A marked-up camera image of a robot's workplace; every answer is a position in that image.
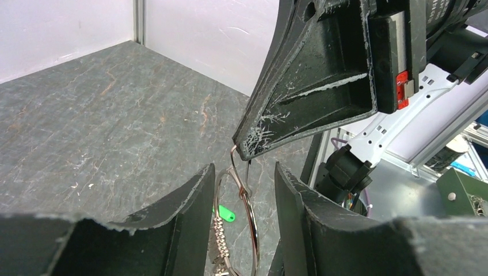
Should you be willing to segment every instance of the green tag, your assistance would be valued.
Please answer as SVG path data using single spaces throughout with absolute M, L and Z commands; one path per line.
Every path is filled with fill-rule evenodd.
M 235 220 L 235 214 L 222 205 L 219 205 L 219 214 L 220 217 L 228 223 L 231 223 Z

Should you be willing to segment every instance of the screw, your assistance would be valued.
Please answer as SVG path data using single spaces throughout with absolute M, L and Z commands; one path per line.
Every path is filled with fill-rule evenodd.
M 450 201 L 456 200 L 456 194 L 455 193 L 449 193 L 447 195 L 447 199 L 450 200 Z

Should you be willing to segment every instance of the gray marble floor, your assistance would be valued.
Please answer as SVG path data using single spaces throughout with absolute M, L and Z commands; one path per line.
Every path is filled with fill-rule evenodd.
M 117 221 L 230 164 L 248 97 L 131 41 L 0 85 L 0 212 L 84 212 Z M 266 275 L 279 239 L 276 160 L 300 174 L 310 139 L 256 159 L 250 185 Z M 239 169 L 243 174 L 244 165 Z M 251 244 L 237 188 L 222 204 L 235 267 L 249 275 Z

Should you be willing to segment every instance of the white wall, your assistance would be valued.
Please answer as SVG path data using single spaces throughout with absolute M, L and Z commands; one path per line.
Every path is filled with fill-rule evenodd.
M 132 0 L 1 0 L 0 83 L 133 38 Z
M 147 0 L 146 45 L 250 95 L 275 32 L 279 0 Z

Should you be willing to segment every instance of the metal corner post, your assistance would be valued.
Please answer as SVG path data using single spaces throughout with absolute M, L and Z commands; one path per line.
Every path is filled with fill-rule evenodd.
M 146 0 L 134 0 L 134 41 L 146 45 Z

